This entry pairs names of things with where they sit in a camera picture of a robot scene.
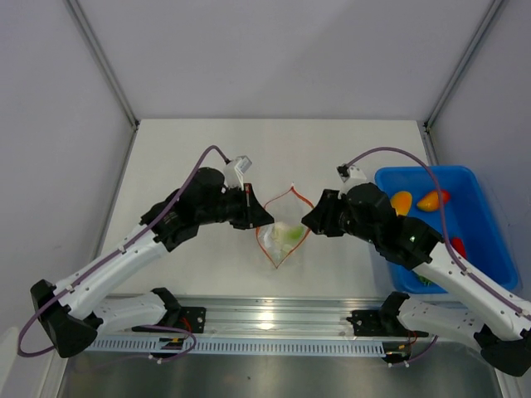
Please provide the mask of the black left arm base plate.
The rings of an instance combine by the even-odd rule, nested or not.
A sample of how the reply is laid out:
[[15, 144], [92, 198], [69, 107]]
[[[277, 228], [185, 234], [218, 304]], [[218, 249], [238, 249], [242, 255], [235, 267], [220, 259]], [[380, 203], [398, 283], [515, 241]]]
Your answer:
[[207, 310], [204, 307], [161, 308], [152, 311], [149, 320], [157, 319], [154, 326], [166, 328], [179, 328], [192, 333], [203, 333], [206, 322]]

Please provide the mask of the clear zip bag red zipper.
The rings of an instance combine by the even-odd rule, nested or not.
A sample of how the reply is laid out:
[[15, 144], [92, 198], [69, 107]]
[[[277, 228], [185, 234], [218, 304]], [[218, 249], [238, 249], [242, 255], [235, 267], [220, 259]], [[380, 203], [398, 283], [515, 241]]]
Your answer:
[[310, 229], [301, 220], [314, 209], [314, 203], [291, 183], [264, 208], [273, 216], [273, 223], [256, 229], [256, 243], [274, 269], [279, 269], [286, 261], [297, 257], [295, 252], [308, 237]]

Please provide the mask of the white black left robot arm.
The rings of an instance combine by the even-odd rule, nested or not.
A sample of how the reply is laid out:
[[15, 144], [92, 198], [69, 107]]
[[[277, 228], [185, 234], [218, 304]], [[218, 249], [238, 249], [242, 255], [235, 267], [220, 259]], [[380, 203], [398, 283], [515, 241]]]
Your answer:
[[254, 230], [274, 221], [248, 182], [234, 187], [211, 167], [195, 168], [186, 183], [141, 216], [120, 245], [56, 283], [30, 289], [35, 314], [52, 350], [69, 358], [100, 335], [127, 328], [169, 332], [180, 321], [180, 304], [166, 288], [111, 303], [108, 294], [144, 266], [194, 238], [201, 226], [229, 223]]

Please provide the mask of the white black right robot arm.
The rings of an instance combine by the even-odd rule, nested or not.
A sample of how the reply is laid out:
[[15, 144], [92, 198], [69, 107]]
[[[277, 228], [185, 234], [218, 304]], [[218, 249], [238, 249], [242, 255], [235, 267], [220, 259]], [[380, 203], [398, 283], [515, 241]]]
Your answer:
[[394, 292], [380, 312], [380, 328], [427, 332], [476, 350], [495, 369], [523, 376], [530, 368], [530, 303], [457, 255], [424, 221], [399, 216], [389, 197], [367, 182], [347, 192], [326, 189], [302, 218], [316, 235], [351, 235], [372, 244], [386, 260], [441, 286], [463, 304], [450, 309]]

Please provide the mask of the white cauliflower green leaves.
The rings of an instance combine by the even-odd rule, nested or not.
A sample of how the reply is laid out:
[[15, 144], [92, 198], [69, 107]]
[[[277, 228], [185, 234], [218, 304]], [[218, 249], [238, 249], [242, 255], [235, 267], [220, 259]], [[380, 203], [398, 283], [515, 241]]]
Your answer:
[[276, 222], [272, 227], [270, 239], [278, 250], [290, 251], [299, 244], [304, 233], [305, 228], [302, 225]]

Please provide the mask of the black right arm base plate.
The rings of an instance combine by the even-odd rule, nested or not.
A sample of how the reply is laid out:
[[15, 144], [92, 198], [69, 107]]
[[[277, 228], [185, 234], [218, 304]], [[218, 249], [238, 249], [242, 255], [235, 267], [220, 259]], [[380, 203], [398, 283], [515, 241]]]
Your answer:
[[357, 337], [428, 337], [428, 332], [405, 328], [396, 316], [381, 314], [375, 309], [353, 310], [346, 321]]

